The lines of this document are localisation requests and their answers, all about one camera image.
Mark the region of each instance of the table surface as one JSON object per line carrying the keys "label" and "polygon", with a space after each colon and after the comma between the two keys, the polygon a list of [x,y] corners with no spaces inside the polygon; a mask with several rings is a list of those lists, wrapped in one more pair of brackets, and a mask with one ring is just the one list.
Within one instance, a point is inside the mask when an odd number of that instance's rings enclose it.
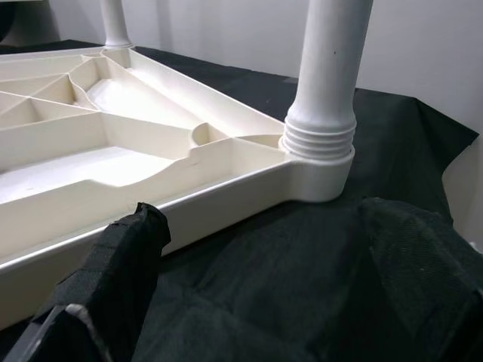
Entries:
{"label": "table surface", "polygon": [[[293,78],[137,51],[281,121],[297,89]],[[418,360],[397,328],[385,336],[352,326],[343,345],[327,342],[365,248],[357,207],[399,200],[451,223],[441,175],[477,134],[410,97],[357,90],[354,110],[356,154],[341,197],[280,204],[165,257],[133,360]],[[0,333],[0,357],[23,326]],[[375,355],[381,338],[392,347]]]}

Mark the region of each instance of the white wall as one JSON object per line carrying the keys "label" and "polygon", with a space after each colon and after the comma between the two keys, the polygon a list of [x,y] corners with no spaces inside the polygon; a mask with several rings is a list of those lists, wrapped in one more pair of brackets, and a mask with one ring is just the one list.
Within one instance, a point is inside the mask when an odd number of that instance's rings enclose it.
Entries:
{"label": "white wall", "polygon": [[[123,0],[131,40],[230,66],[298,73],[308,0]],[[98,0],[50,0],[60,38],[102,43]],[[483,132],[482,0],[374,0],[359,87],[420,98]],[[483,146],[451,165],[456,229],[483,250]]]}

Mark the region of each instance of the white cylindrical post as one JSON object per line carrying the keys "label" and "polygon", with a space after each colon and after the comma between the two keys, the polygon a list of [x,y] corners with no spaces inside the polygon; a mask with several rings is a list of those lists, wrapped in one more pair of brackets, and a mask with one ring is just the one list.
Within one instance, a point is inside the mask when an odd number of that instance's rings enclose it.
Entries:
{"label": "white cylindrical post", "polygon": [[106,48],[129,48],[132,43],[128,37],[121,0],[100,0],[106,30]]}
{"label": "white cylindrical post", "polygon": [[333,190],[307,197],[314,201],[337,197],[352,163],[352,100],[372,3],[373,0],[309,3],[297,95],[288,110],[280,146],[301,161],[319,162],[320,167],[327,169],[317,173],[321,178],[330,179],[330,172],[337,173],[329,182]]}

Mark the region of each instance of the white plastic leg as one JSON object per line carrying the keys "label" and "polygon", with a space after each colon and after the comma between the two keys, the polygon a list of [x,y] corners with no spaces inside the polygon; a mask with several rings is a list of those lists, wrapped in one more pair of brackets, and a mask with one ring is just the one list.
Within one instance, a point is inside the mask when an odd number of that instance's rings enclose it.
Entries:
{"label": "white plastic leg", "polygon": [[311,0],[294,104],[280,146],[305,163],[294,197],[328,201],[354,158],[352,99],[373,0]]}
{"label": "white plastic leg", "polygon": [[106,48],[129,48],[132,43],[128,37],[121,0],[100,0],[106,31]]}

